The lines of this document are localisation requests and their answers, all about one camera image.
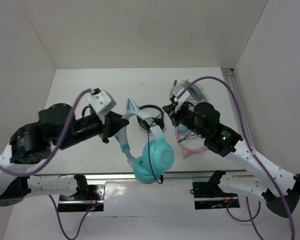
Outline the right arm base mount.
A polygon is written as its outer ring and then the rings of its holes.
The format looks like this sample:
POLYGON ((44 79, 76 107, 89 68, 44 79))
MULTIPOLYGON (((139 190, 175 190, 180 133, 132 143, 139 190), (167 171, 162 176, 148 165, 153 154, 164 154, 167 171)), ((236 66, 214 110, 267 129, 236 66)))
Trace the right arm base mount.
POLYGON ((240 201, 236 193, 225 193, 217 185, 208 180, 195 180, 192 182, 190 193, 194 197, 195 210, 218 210, 240 208, 240 201))

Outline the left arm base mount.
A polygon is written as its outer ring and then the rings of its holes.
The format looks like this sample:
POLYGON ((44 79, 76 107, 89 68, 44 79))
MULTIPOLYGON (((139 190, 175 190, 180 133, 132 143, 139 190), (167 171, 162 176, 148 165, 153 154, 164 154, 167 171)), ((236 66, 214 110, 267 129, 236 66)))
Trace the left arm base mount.
POLYGON ((74 194, 60 195, 57 202, 59 213, 84 213, 89 209, 90 213, 104 211, 104 199, 106 182, 87 181, 88 192, 81 196, 74 194))

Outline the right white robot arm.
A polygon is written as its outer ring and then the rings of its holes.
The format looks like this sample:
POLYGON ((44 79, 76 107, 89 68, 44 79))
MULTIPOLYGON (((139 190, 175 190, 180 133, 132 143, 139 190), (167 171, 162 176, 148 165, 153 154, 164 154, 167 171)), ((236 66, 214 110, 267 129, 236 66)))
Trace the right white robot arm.
POLYGON ((204 139, 204 145, 213 153, 233 161, 257 178, 240 180, 217 170, 208 184, 213 196, 236 193, 256 198, 266 204, 274 214, 288 218, 300 200, 300 173, 293 174, 276 165, 254 149, 250 149, 242 136, 220 122, 220 112, 208 102, 198 103, 193 109, 185 102, 165 105, 163 110, 172 125, 182 124, 204 139))

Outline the teal cat ear headphones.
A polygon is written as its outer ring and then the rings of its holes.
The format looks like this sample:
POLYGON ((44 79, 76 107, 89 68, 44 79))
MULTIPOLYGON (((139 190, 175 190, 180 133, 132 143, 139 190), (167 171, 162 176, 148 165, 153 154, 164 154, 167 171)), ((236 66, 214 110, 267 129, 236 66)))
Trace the teal cat ear headphones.
POLYGON ((174 164, 175 152, 171 145, 167 143, 161 128, 152 122, 151 115, 144 110, 140 110, 135 101, 129 97, 126 102, 126 112, 122 119, 129 120, 133 116, 145 120, 149 124, 150 134, 153 136, 153 140, 147 140, 142 156, 135 158, 131 154, 126 126, 117 132, 114 137, 119 143, 121 151, 125 154, 138 182, 142 184, 155 182, 162 184, 164 173, 174 164))

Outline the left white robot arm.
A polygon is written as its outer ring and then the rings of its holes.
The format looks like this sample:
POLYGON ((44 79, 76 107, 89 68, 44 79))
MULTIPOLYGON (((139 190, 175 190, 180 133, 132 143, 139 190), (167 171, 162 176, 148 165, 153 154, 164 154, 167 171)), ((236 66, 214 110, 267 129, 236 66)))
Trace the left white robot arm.
MULTIPOLYGON (((17 173, 23 173, 36 164, 48 159, 51 146, 56 146, 72 107, 57 103, 38 113, 39 120, 19 128, 10 138, 9 144, 0 155, 0 165, 17 173)), ((92 112, 80 119, 71 119, 60 150, 65 150, 85 140, 100 136, 108 143, 119 130, 129 124, 122 115, 110 111, 101 121, 92 112)), ((83 174, 60 177, 12 176, 0 171, 0 207, 20 203, 34 196, 64 195, 82 200, 90 195, 83 174)))

